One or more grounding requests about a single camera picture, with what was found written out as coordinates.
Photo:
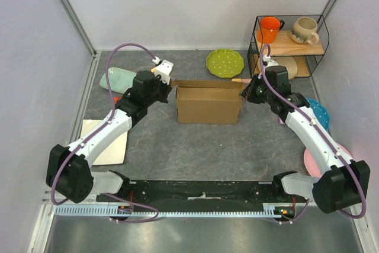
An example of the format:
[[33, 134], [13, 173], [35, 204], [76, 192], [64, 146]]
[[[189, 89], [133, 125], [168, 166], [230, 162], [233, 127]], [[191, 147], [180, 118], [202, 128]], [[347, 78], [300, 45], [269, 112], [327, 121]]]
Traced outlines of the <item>brown cardboard box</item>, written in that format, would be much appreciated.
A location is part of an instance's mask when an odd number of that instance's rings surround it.
[[176, 79], [171, 86], [176, 88], [179, 123], [237, 123], [243, 104], [243, 82]]

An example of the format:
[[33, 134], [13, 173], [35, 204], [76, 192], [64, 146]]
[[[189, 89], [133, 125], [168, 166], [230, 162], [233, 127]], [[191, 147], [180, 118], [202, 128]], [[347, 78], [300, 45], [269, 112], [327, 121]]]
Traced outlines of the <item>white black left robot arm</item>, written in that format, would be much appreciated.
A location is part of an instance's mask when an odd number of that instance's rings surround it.
[[123, 183], [122, 175], [112, 171], [92, 172], [91, 166], [113, 141], [147, 114], [152, 104], [167, 103], [171, 89], [168, 71], [154, 68], [138, 72], [132, 87], [94, 129], [69, 146], [52, 148], [46, 175], [52, 193], [60, 193], [74, 203], [84, 201], [90, 194], [103, 193], [109, 193], [116, 201], [128, 199], [130, 187]]

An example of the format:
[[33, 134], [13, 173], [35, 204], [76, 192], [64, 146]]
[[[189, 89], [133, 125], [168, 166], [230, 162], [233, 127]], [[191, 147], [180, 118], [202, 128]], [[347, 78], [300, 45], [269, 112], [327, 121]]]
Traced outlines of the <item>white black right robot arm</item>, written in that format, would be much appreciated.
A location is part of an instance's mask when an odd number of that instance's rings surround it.
[[314, 201], [323, 213], [340, 211], [353, 219], [365, 216], [370, 167], [345, 152], [319, 123], [306, 98], [292, 92], [285, 67], [270, 66], [262, 75], [255, 74], [241, 96], [250, 103], [267, 103], [299, 137], [321, 173], [320, 178], [296, 171], [275, 175], [271, 194], [276, 201], [301, 196]]

